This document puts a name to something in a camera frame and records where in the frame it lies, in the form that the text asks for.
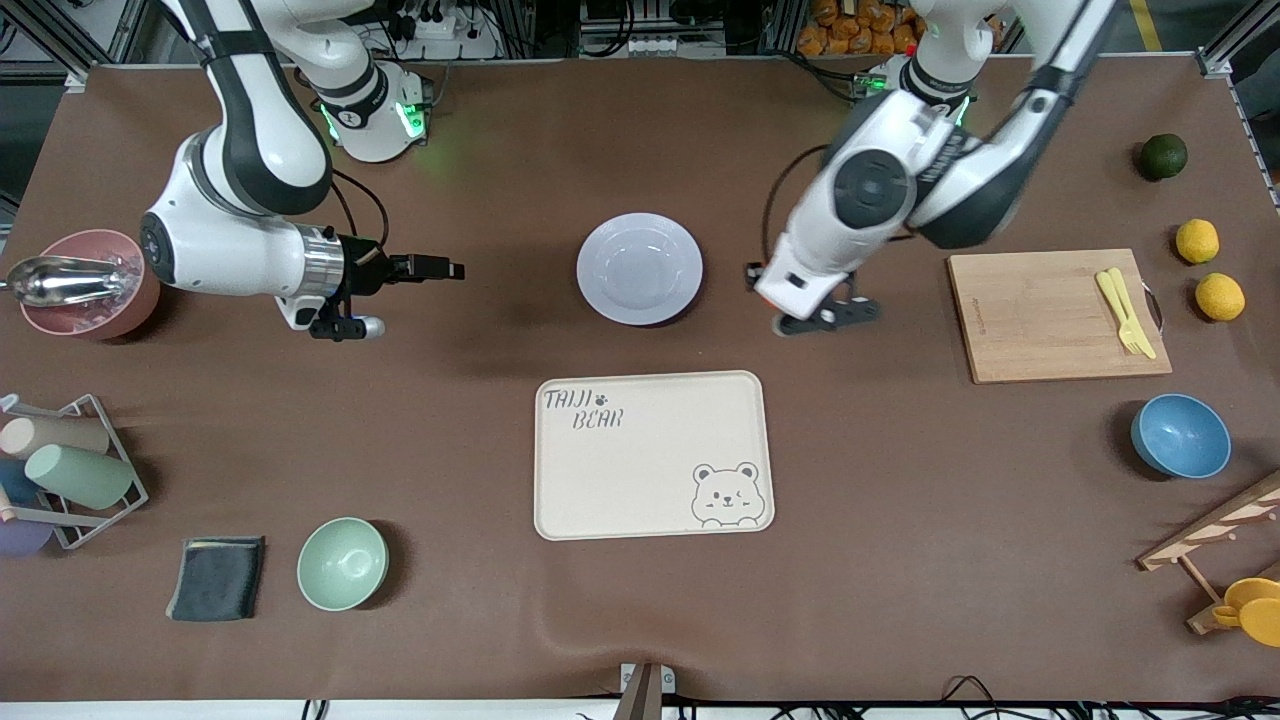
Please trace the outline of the yellow lemon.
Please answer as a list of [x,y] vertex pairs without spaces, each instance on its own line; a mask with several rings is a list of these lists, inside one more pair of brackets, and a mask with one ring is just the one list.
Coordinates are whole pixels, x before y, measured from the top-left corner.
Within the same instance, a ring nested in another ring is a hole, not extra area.
[[1245,295],[1230,275],[1210,273],[1194,290],[1196,306],[1212,322],[1233,322],[1245,310]]
[[1174,247],[1183,261],[1199,265],[1216,259],[1221,243],[1213,223],[1194,218],[1178,228],[1174,236]]

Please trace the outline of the lavender round plate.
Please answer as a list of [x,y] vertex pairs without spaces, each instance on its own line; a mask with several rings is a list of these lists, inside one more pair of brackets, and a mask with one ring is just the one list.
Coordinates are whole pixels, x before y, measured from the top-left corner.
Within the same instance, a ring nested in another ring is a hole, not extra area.
[[602,316],[634,327],[660,325],[698,299],[704,259],[694,236],[655,213],[626,213],[599,224],[580,246],[576,282]]

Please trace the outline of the wooden peg rack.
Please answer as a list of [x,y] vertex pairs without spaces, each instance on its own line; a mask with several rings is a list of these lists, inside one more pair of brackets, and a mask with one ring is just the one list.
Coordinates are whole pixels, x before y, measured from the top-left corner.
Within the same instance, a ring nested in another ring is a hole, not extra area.
[[1135,566],[1142,571],[1180,568],[1210,601],[1185,620],[1187,628],[1197,635],[1225,632],[1228,626],[1219,623],[1213,609],[1225,601],[1226,592],[1208,582],[1190,556],[1203,547],[1235,541],[1242,528],[1275,521],[1280,521],[1280,470],[1272,471],[1138,556]]

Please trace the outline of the dark green lime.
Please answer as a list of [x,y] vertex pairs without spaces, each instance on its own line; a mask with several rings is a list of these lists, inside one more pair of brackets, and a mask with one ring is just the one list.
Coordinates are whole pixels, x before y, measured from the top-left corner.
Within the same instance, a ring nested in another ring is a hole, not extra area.
[[1179,176],[1189,161],[1185,141],[1172,133],[1155,135],[1144,141],[1135,156],[1138,172],[1151,182]]

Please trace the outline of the yellow mug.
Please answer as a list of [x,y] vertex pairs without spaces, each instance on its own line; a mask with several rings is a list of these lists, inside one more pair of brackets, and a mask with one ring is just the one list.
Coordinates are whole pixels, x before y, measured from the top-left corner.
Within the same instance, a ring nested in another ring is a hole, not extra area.
[[1252,641],[1280,648],[1280,582],[1252,577],[1233,583],[1212,609],[1213,620]]

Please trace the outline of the yellow plastic knife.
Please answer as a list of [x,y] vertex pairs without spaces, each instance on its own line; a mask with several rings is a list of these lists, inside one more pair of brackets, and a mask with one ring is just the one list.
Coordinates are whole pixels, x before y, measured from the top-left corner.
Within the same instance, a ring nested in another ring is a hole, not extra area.
[[1134,311],[1130,310],[1128,300],[1123,297],[1123,293],[1116,287],[1111,274],[1108,272],[1100,272],[1094,275],[1094,282],[1100,287],[1103,299],[1115,316],[1120,342],[1125,346],[1129,354],[1144,355],[1146,351],[1142,348],[1135,332],[1137,316]]

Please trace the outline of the green bowl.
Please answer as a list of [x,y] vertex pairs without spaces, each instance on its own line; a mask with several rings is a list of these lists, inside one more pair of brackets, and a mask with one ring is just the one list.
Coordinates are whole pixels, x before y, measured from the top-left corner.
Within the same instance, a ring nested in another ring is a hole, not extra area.
[[389,547],[360,518],[321,524],[303,543],[296,565],[300,592],[315,609],[342,612],[370,600],[385,580]]

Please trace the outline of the dark grey folded cloth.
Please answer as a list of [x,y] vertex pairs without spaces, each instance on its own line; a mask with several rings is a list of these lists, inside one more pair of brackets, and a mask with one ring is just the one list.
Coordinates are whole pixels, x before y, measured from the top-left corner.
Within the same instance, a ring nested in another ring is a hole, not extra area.
[[262,536],[186,539],[166,616],[179,623],[252,618],[265,548]]

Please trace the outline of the beige cup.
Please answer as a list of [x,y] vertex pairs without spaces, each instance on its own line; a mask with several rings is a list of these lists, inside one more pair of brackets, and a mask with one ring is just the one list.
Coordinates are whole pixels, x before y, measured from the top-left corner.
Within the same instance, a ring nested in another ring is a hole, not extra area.
[[84,416],[15,416],[0,428],[0,452],[27,459],[47,445],[106,454],[111,441],[105,425]]

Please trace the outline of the clear ice cubes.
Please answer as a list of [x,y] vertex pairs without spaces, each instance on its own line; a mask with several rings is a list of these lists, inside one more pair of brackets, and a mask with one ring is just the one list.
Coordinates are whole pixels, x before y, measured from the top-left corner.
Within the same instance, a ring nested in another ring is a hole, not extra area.
[[67,291],[72,304],[65,310],[76,332],[105,325],[119,315],[143,277],[140,266],[119,255],[106,259],[67,256],[67,260],[73,283]]

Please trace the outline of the bag of orange toys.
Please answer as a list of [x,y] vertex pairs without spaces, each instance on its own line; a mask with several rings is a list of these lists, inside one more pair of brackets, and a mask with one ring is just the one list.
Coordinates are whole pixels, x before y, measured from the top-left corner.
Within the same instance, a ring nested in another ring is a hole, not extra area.
[[928,24],[908,0],[809,0],[796,51],[803,56],[909,55]]

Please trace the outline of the white power strip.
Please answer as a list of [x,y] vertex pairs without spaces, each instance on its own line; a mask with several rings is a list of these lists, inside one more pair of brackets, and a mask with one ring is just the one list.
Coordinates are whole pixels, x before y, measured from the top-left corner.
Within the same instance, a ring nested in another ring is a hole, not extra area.
[[492,60],[507,56],[493,12],[465,0],[388,0],[384,29],[396,56]]

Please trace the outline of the cream bear print tray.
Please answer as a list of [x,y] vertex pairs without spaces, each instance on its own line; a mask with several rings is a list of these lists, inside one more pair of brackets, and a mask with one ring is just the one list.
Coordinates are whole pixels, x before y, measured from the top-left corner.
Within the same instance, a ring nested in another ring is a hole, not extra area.
[[543,539],[759,532],[774,515],[755,374],[562,378],[538,388],[532,523]]

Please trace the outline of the green cup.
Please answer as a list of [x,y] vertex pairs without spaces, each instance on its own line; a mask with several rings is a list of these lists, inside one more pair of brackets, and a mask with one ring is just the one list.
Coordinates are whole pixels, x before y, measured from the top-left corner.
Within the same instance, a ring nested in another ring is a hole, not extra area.
[[137,479],[127,461],[65,445],[36,450],[27,457],[24,471],[46,492],[92,510],[119,503]]

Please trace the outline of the pink bowl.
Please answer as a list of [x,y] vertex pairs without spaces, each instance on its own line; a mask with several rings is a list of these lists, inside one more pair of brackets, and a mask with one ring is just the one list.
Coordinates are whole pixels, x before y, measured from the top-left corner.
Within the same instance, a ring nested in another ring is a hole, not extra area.
[[110,264],[120,292],[55,307],[20,304],[22,316],[37,331],[78,340],[116,340],[141,328],[157,307],[160,282],[148,269],[138,242],[128,234],[81,231],[47,246],[38,256]]

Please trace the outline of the blue bowl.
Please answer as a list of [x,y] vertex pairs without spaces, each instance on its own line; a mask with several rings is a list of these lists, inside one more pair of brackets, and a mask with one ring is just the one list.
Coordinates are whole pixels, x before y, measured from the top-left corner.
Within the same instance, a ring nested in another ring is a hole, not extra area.
[[1215,477],[1233,454],[1233,438],[1222,418],[1189,395],[1148,400],[1132,420],[1130,438],[1139,457],[1169,477]]

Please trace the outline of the purple cup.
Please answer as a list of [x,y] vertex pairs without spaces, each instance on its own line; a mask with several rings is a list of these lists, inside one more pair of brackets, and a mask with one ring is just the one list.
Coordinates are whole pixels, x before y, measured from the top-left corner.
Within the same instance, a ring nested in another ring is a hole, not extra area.
[[40,521],[13,519],[0,521],[0,557],[27,557],[41,551],[52,538],[54,527]]

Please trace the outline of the blue cup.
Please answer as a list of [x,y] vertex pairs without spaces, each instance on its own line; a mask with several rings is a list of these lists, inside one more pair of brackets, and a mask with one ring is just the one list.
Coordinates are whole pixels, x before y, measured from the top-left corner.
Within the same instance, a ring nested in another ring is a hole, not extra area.
[[32,506],[38,502],[40,488],[26,475],[26,462],[14,457],[0,457],[0,486],[10,503]]

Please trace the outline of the wooden cutting board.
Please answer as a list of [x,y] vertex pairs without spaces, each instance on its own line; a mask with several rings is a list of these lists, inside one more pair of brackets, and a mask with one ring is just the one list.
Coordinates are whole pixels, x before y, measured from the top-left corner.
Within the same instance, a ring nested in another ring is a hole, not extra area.
[[[955,254],[954,288],[977,384],[1167,375],[1172,370],[1130,249]],[[1116,268],[1156,356],[1129,354],[1096,274]]]

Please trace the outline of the silver metal scoop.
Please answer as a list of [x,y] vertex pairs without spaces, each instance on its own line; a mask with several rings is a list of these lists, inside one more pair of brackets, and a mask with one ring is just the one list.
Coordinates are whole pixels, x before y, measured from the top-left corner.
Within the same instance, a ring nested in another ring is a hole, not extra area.
[[17,263],[0,279],[27,307],[63,307],[114,299],[125,290],[120,268],[104,260],[42,255]]

